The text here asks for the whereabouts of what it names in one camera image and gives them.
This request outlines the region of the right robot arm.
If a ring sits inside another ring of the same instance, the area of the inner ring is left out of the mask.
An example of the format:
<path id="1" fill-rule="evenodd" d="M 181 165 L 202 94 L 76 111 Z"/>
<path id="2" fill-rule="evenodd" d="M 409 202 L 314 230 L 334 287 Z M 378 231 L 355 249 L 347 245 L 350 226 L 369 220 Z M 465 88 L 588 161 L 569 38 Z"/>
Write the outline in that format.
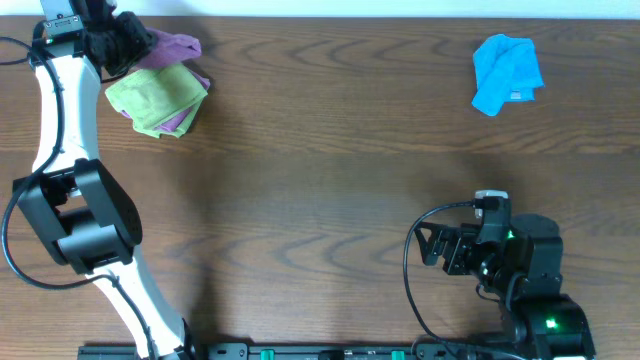
<path id="1" fill-rule="evenodd" d="M 414 221 L 406 239 L 419 244 L 424 265 L 450 276 L 472 275 L 479 297 L 496 303 L 502 330 L 476 341 L 424 331 L 453 359 L 593 359 L 596 349 L 582 308 L 562 293 L 563 240 L 558 224 L 538 214 L 512 213 L 504 191 L 480 190 L 461 207 L 477 223 L 431 222 L 440 207 Z"/>

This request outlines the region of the purple microfiber cloth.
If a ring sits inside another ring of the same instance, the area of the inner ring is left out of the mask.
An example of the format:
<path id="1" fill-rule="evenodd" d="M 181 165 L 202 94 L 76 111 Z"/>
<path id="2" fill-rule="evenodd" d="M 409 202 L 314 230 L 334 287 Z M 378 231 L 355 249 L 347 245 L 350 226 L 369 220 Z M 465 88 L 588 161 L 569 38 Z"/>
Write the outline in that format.
<path id="1" fill-rule="evenodd" d="M 157 43 L 153 50 L 136 64 L 140 69 L 163 68 L 202 55 L 200 41 L 195 37 L 157 29 L 149 29 L 149 32 L 156 36 Z"/>

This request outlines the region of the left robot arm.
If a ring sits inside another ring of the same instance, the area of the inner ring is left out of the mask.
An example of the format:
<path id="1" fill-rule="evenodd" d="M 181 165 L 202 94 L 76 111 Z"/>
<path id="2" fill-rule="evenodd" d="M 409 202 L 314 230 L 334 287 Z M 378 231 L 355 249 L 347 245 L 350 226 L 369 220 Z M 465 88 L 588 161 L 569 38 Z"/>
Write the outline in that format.
<path id="1" fill-rule="evenodd" d="M 1 245 L 20 209 L 51 258 L 95 284 L 128 330 L 135 359 L 202 359 L 184 318 L 144 261 L 134 202 L 102 164 L 96 107 L 103 76 L 118 79 L 156 45 L 132 12 L 113 1 L 41 0 L 27 61 L 41 91 L 41 135 L 29 176 L 13 183 Z"/>

